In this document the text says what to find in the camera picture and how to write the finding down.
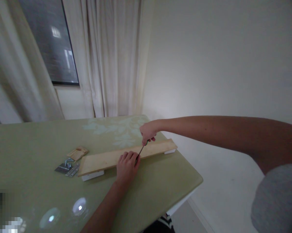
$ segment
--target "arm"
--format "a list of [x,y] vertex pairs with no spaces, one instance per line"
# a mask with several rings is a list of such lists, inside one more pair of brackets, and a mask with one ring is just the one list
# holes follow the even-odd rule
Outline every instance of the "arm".
[[133,181],[139,164],[140,156],[136,152],[124,152],[117,164],[117,179],[111,186],[102,203],[86,223],[81,233],[110,232],[121,200]]
[[167,131],[250,155],[264,174],[292,163],[292,125],[256,117],[188,116],[148,122],[142,144]]

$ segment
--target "floor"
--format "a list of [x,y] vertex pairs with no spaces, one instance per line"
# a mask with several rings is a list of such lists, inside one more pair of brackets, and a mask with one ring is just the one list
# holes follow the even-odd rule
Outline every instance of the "floor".
[[171,218],[176,233],[207,233],[188,201],[179,207]]

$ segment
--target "hand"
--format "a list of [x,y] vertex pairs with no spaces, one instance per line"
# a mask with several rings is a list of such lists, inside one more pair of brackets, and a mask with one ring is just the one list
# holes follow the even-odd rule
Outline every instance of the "hand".
[[124,152],[117,164],[116,183],[120,188],[127,190],[136,176],[140,164],[140,156],[136,152]]
[[143,136],[142,145],[145,146],[147,141],[155,141],[155,136],[157,135],[156,124],[155,121],[150,121],[148,123],[143,124],[140,128],[140,133]]

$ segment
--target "baseboard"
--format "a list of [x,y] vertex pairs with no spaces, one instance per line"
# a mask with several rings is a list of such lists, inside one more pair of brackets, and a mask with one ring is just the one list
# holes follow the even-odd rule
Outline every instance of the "baseboard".
[[208,233],[215,233],[191,197],[188,198],[188,203],[195,212],[195,214],[198,216],[198,219],[200,220],[206,231]]

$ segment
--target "window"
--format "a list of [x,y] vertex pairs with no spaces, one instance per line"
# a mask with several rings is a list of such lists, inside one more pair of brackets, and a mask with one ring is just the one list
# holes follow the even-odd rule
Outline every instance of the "window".
[[53,84],[79,85],[61,0],[19,0]]

